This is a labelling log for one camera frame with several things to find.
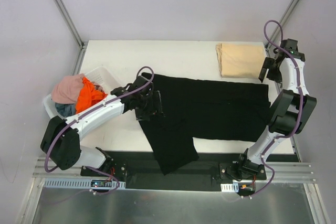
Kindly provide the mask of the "black t shirt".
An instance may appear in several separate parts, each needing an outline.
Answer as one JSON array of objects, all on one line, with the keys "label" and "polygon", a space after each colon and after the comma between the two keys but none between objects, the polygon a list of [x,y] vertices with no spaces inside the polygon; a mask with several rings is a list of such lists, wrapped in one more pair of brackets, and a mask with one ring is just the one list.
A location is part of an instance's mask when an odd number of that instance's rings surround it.
[{"label": "black t shirt", "polygon": [[194,138],[256,142],[266,128],[269,86],[156,74],[163,115],[140,121],[163,175],[198,160]]}]

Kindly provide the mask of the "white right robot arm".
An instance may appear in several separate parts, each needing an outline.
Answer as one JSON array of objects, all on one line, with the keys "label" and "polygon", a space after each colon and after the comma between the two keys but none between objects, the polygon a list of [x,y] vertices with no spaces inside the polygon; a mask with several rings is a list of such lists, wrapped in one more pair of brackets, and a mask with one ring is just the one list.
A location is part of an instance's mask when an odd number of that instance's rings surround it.
[{"label": "white right robot arm", "polygon": [[282,90],[270,106],[267,126],[257,142],[240,155],[234,171],[238,179],[254,179],[265,171],[265,161],[285,139],[299,134],[317,105],[305,85],[303,69],[305,55],[300,53],[298,42],[281,41],[274,58],[266,58],[259,74],[282,86]]}]

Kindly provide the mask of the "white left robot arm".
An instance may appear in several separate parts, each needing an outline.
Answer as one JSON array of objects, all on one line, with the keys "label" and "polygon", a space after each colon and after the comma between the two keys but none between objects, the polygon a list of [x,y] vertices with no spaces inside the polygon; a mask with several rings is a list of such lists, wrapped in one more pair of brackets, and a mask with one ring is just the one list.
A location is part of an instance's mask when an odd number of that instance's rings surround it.
[{"label": "white left robot arm", "polygon": [[80,144],[91,131],[112,118],[135,111],[138,121],[149,120],[153,115],[163,115],[161,94],[154,88],[152,79],[137,76],[126,87],[113,89],[98,104],[78,115],[65,119],[54,116],[50,119],[40,148],[47,155],[45,171],[50,173],[48,161],[57,168],[92,168],[99,176],[106,176],[113,166],[112,158],[99,147],[89,148]]}]

